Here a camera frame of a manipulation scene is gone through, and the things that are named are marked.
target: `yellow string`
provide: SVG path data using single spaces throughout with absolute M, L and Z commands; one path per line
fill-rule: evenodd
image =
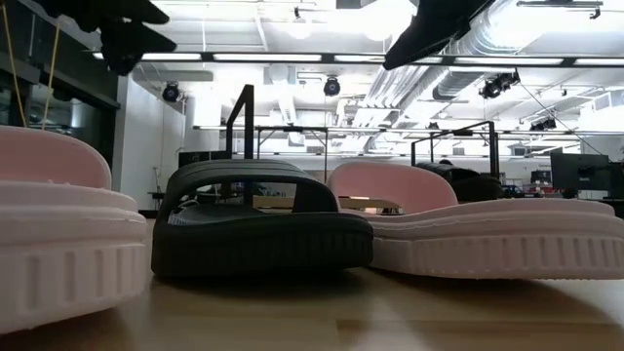
M 50 106 L 50 98 L 52 97 L 52 81 L 55 77 L 55 65 L 57 64 L 57 47 L 59 46 L 60 20 L 57 21 L 57 34 L 55 35 L 55 45 L 52 48 L 52 64 L 50 65 L 50 79 L 48 80 L 48 97 L 46 97 L 46 108 L 43 111 L 43 121 L 41 122 L 41 130 L 46 129 L 48 121 L 48 107 Z
M 7 46 L 9 47 L 9 61 L 11 62 L 11 69 L 13 70 L 13 83 L 16 88 L 16 95 L 18 96 L 19 116 L 21 117 L 21 123 L 26 127 L 26 117 L 23 113 L 23 105 L 21 104 L 20 85 L 18 84 L 18 72 L 16 71 L 16 63 L 13 58 L 13 46 L 11 45 L 11 32 L 9 29 L 9 16 L 7 15 L 7 7 L 2 4 L 2 17 L 4 18 L 4 30 L 7 32 Z

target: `black metal frame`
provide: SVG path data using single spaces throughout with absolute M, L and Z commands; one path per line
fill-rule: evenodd
M 240 96 L 234 104 L 234 109 L 227 119 L 227 127 L 225 129 L 225 151 L 232 158 L 232 142 L 234 140 L 234 121 L 238 117 L 243 107 L 245 107 L 245 159 L 251 160 L 254 157 L 254 86 L 246 84 Z M 222 192 L 228 194 L 231 188 L 229 184 L 223 184 Z M 254 204 L 254 195 L 252 193 L 252 185 L 245 183 L 243 187 L 243 203 L 252 206 Z
M 263 143 L 263 140 L 260 140 L 260 134 L 262 131 L 281 131 L 285 133 L 303 133 L 303 132 L 321 132 L 325 133 L 325 171 L 324 178 L 325 181 L 328 180 L 328 143 L 330 140 L 330 131 L 327 127 L 298 127 L 298 126 L 284 126 L 284 127 L 255 127 L 257 130 L 257 148 L 256 158 L 260 158 L 260 146 Z
M 170 53 L 150 53 L 150 54 L 170 54 Z M 357 53 L 250 53 L 250 52 L 176 52 L 176 54 L 197 54 L 197 59 L 143 59 L 143 62 L 212 62 L 212 63 L 294 63 L 294 64 L 358 64 L 358 65 L 380 65 L 384 62 L 383 55 L 379 54 L 357 54 Z M 216 59 L 216 55 L 255 55 L 257 59 Z M 283 56 L 305 55 L 319 56 L 319 59 L 287 59 Z M 337 57 L 357 56 L 357 60 L 341 60 Z M 473 59 L 495 59 L 485 62 L 466 62 Z M 544 63 L 544 59 L 560 60 L 559 63 Z M 606 59 L 614 60 L 613 64 L 584 63 L 584 59 Z M 497 68 L 624 68 L 621 63 L 622 57 L 592 57 L 592 56 L 458 56 L 458 55 L 432 55 L 425 59 L 408 63 L 419 66 L 445 66 L 445 67 L 497 67 Z
M 464 128 L 460 128 L 457 130 L 450 130 L 450 131 L 442 131 L 439 133 L 431 133 L 431 136 L 426 137 L 426 138 L 422 138 L 420 140 L 416 140 L 414 142 L 411 143 L 411 166 L 414 167 L 416 166 L 416 144 L 419 142 L 422 142 L 424 140 L 429 140 L 430 142 L 430 156 L 431 156 L 431 162 L 434 162 L 434 157 L 433 157 L 433 149 L 434 149 L 434 144 L 433 144 L 433 140 L 437 137 L 443 137 L 443 136 L 448 136 L 448 135 L 454 135 L 454 136 L 469 136 L 473 133 L 473 131 L 471 131 L 472 128 L 475 127 L 480 127 L 480 126 L 485 126 L 487 125 L 488 128 L 488 136 L 489 136 L 489 172 L 491 173 L 491 176 L 495 177 L 495 178 L 499 178 L 500 177 L 500 160 L 498 157 L 498 133 L 496 132 L 496 130 L 494 129 L 494 122 L 492 121 L 485 121 L 485 122 L 481 122 L 481 123 L 477 123 L 468 127 L 464 127 Z

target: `table surface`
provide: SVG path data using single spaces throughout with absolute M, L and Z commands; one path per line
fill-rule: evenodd
M 152 279 L 120 307 L 0 335 L 5 350 L 624 350 L 624 281 L 468 281 L 366 268 Z

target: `wall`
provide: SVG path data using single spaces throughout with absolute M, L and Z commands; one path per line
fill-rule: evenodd
M 132 78 L 120 77 L 117 100 L 113 189 L 133 197 L 141 210 L 153 209 L 148 192 L 158 185 L 164 191 L 176 171 L 185 118 Z

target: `pink slide sandal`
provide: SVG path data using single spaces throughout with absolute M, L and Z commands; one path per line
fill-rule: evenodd
M 145 286 L 145 218 L 69 136 L 0 127 L 0 333 L 113 307 Z
M 418 168 L 338 167 L 336 196 L 391 201 L 405 215 L 359 213 L 374 229 L 372 267 L 474 279 L 622 279 L 624 220 L 598 202 L 494 200 L 458 205 L 450 185 Z

